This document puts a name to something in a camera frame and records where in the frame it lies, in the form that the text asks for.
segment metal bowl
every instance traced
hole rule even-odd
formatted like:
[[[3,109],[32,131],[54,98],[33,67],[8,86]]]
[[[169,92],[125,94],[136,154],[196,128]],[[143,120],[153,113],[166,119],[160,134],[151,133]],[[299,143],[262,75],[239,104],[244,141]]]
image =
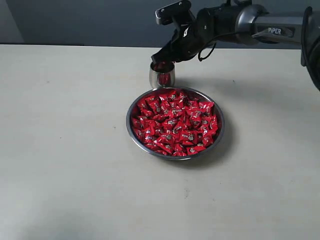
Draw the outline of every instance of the metal bowl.
[[[146,98],[149,97],[151,95],[160,95],[160,94],[165,94],[165,93],[169,93],[172,90],[183,90],[189,97],[194,98],[197,97],[199,98],[199,101],[201,102],[213,102],[214,103],[214,108],[213,108],[213,114],[216,115],[217,117],[217,121],[218,121],[218,128],[219,130],[217,131],[216,135],[214,136],[214,143],[211,144],[206,150],[203,150],[197,154],[194,155],[188,155],[188,156],[166,156],[166,155],[162,155],[159,153],[156,153],[152,150],[150,150],[149,148],[145,147],[136,137],[133,129],[132,129],[132,123],[131,123],[131,116],[134,117],[136,116],[140,110],[137,107],[137,102],[142,99],[142,98]],[[126,128],[129,132],[130,137],[132,138],[132,140],[135,142],[135,144],[137,144],[142,150],[146,151],[149,154],[152,154],[156,157],[159,158],[163,158],[163,159],[167,159],[167,160],[172,160],[172,161],[181,161],[181,160],[188,160],[191,158],[196,158],[202,155],[205,155],[206,153],[208,153],[209,151],[211,151],[212,149],[214,149],[217,144],[220,142],[221,138],[223,137],[224,131],[225,131],[225,118],[224,115],[220,109],[220,107],[217,105],[217,103],[215,101],[213,101],[210,97],[208,97],[207,95],[203,94],[200,91],[194,90],[192,88],[187,88],[187,87],[180,87],[180,86],[175,86],[175,87],[159,87],[159,88],[155,88],[153,90],[147,91],[144,94],[142,94],[141,96],[139,96],[130,106],[127,114],[126,114]]]

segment bowl rim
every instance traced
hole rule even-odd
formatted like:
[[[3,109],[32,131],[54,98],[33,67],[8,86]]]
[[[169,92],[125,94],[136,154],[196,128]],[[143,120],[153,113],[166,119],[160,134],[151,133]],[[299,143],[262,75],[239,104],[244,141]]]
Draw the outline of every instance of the bowl rim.
[[[214,103],[214,107],[216,108],[216,110],[219,112],[220,114],[220,121],[221,121],[221,128],[220,128],[220,133],[219,136],[215,139],[214,143],[211,144],[206,150],[203,150],[197,154],[194,155],[187,155],[187,156],[166,156],[166,155],[162,155],[159,153],[156,153],[152,150],[150,150],[149,148],[147,148],[146,146],[144,146],[135,136],[132,128],[131,128],[131,112],[134,109],[134,107],[136,106],[137,102],[143,98],[145,95],[151,94],[152,92],[155,92],[157,90],[160,89],[181,89],[181,90],[187,90],[187,91],[191,91],[191,92],[195,92],[199,95],[201,95],[202,97],[208,99],[209,101]],[[216,145],[221,141],[224,133],[225,133],[225,117],[224,114],[221,110],[221,108],[219,107],[219,105],[217,104],[216,101],[214,101],[211,97],[207,96],[206,94],[202,93],[201,91],[195,90],[193,88],[189,88],[189,87],[184,87],[184,86],[169,86],[169,87],[157,87],[154,89],[151,89],[149,91],[146,91],[145,93],[141,94],[139,97],[137,97],[135,99],[135,101],[131,104],[131,106],[129,107],[127,114],[126,114],[126,129],[130,135],[130,137],[132,138],[132,140],[134,141],[135,144],[137,144],[142,150],[144,150],[145,152],[152,154],[156,157],[162,158],[162,159],[166,159],[166,160],[171,160],[171,161],[183,161],[183,160],[189,160],[191,158],[197,158],[199,156],[202,156],[204,154],[206,154],[208,151],[212,150],[214,147],[216,147]]]

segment black cable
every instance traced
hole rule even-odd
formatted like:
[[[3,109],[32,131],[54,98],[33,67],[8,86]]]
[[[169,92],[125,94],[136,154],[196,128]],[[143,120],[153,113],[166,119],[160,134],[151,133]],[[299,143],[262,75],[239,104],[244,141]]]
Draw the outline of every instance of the black cable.
[[[217,45],[217,43],[215,42],[214,43],[214,45],[212,46],[212,49],[211,49],[211,51],[209,52],[209,54],[207,55],[207,56],[205,56],[205,57],[201,57],[201,53],[202,53],[202,51],[203,50],[205,50],[207,47],[209,47],[210,46],[210,44],[214,41],[214,40],[216,40],[216,39],[218,39],[218,38],[221,38],[221,37],[226,37],[226,36],[233,36],[233,35],[236,35],[236,34],[247,34],[248,32],[243,32],[243,31],[235,31],[235,32],[229,32],[229,33],[224,33],[224,34],[220,34],[220,35],[217,35],[217,36],[214,36],[210,41],[208,41],[205,45],[204,45],[204,47],[200,50],[200,52],[198,53],[198,60],[200,61],[200,62],[202,62],[203,60],[206,60],[208,57],[210,57],[210,55],[213,53],[213,51],[215,50],[215,48],[216,48],[216,45]]]
[[[306,37],[307,37],[307,27],[309,24],[309,17],[311,16],[311,14],[313,13],[312,7],[309,6],[305,9],[304,11],[304,15],[303,15],[303,21],[302,21],[302,34],[301,34],[301,51],[302,51],[302,55],[305,61],[305,66],[306,69],[309,72],[309,75],[311,77],[311,80],[313,81],[314,85],[316,86],[316,88],[320,91],[320,82],[317,80],[314,71],[312,70],[310,63],[309,63],[309,56],[307,53],[307,41],[306,41]]]

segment piper logo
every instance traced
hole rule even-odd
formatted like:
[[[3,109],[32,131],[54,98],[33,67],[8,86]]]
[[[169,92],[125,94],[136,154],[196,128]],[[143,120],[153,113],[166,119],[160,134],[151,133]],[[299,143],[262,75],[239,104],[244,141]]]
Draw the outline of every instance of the piper logo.
[[[269,27],[269,28],[268,28],[268,32],[269,32],[270,34],[281,35],[281,28]]]

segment pile of candy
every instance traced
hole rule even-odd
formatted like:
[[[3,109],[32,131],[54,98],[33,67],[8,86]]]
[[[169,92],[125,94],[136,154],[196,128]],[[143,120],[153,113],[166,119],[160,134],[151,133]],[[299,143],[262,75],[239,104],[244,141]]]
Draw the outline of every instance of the pile of candy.
[[[183,91],[143,98],[137,107],[140,113],[131,118],[136,137],[162,155],[197,154],[214,142],[219,129],[214,103],[189,98]]]

